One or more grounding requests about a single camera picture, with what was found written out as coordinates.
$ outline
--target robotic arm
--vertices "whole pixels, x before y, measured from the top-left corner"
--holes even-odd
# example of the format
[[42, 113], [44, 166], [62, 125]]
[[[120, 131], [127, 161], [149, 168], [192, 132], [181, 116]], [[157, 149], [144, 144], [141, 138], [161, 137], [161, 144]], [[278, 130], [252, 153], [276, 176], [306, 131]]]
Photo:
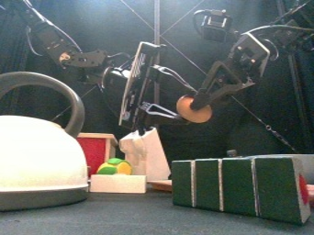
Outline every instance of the robotic arm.
[[30, 49], [32, 33], [58, 66], [64, 69], [68, 66], [82, 68], [85, 82], [98, 82], [114, 56], [109, 56], [104, 50], [82, 52], [69, 35], [36, 11], [28, 0], [8, 1], [5, 9], [18, 15], [28, 28]]
[[[131, 120], [133, 125], [137, 123], [137, 127], [139, 123], [149, 127], [153, 124], [173, 125], [205, 122], [212, 115], [211, 105], [219, 102], [225, 95], [232, 95], [255, 84], [253, 80], [256, 77], [261, 77], [267, 62], [276, 59], [282, 50], [287, 52], [299, 49], [314, 51], [312, 12], [314, 3], [310, 0], [295, 7], [269, 26], [253, 28], [237, 36], [237, 32], [231, 29], [231, 17], [225, 14], [225, 11], [197, 11], [195, 17], [204, 15], [201, 29], [196, 28], [201, 38], [220, 40], [221, 42], [235, 41], [228, 58], [223, 62], [213, 63], [197, 91], [189, 87], [183, 79], [177, 78], [177, 75], [171, 74], [187, 88], [187, 95], [176, 103], [179, 115], [155, 104], [143, 102], [143, 94], [137, 93], [132, 95], [139, 97], [137, 105], [132, 111], [136, 115], [127, 120]], [[283, 19], [288, 20], [288, 23], [278, 25]], [[151, 73], [139, 79], [141, 86], [147, 84], [147, 80], [159, 81], [161, 75], [165, 74], [165, 68], [159, 66], [152, 66], [149, 70]]]
[[[85, 82], [97, 83], [106, 79], [106, 71], [112, 68], [112, 60], [123, 53], [109, 56], [104, 50], [82, 52], [66, 33], [36, 11], [28, 0], [5, 1], [5, 10], [12, 10], [21, 18], [28, 32], [36, 36], [53, 62], [62, 68], [81, 68]], [[159, 46], [140, 43], [132, 63], [131, 75], [125, 79], [125, 92], [120, 111], [123, 123], [132, 130], [149, 128], [155, 124], [188, 124], [205, 122], [211, 115], [211, 105], [225, 95], [235, 94], [253, 85], [253, 78], [260, 77], [268, 60], [278, 57], [280, 50], [294, 52], [298, 49], [312, 50], [314, 39], [314, 3], [308, 0], [295, 7], [269, 26], [253, 28], [237, 35], [231, 29], [231, 17], [225, 11], [203, 10], [195, 17], [204, 15], [201, 29], [204, 39], [235, 41], [228, 58], [215, 62], [205, 75], [200, 89], [196, 91], [176, 72], [155, 65]], [[288, 20], [286, 25], [278, 23]], [[157, 83], [163, 76], [171, 76], [187, 89], [176, 103], [177, 114], [156, 104], [144, 101], [147, 86]]]

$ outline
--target wooden ball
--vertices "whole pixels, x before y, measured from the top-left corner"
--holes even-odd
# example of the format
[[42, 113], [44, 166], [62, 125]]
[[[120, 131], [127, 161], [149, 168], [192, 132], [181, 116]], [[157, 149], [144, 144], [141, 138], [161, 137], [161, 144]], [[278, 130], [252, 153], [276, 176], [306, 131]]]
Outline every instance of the wooden ball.
[[192, 110], [189, 108], [192, 100], [193, 98], [189, 95], [181, 96], [176, 102], [176, 111], [187, 121], [203, 123], [211, 118], [212, 109], [209, 106], [205, 106], [199, 110]]

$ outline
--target white box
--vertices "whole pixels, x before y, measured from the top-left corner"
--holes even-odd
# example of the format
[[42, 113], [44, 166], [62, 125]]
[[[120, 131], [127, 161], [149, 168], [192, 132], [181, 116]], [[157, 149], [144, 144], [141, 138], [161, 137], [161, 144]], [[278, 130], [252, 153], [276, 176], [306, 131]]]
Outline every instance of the white box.
[[145, 175], [92, 174], [89, 192], [144, 194]]

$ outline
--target small toy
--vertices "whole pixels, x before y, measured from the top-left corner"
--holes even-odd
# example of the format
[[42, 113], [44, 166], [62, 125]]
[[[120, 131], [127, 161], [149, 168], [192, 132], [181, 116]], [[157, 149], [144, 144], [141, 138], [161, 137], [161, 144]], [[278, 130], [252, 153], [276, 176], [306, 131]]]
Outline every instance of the small toy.
[[97, 174], [125, 174], [131, 175], [132, 167], [125, 160], [109, 158], [97, 168]]

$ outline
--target green cube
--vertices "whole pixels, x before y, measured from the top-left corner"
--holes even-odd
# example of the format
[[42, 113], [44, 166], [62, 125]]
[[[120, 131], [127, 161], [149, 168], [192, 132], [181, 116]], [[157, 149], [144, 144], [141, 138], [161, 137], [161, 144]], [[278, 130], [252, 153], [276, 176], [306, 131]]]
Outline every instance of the green cube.
[[257, 216], [253, 166], [249, 158], [221, 160], [223, 211]]
[[292, 157], [255, 157], [260, 217], [303, 224], [310, 216], [302, 162]]
[[220, 159], [195, 160], [196, 206], [219, 211], [220, 198]]
[[195, 207], [195, 161], [172, 161], [172, 203]]

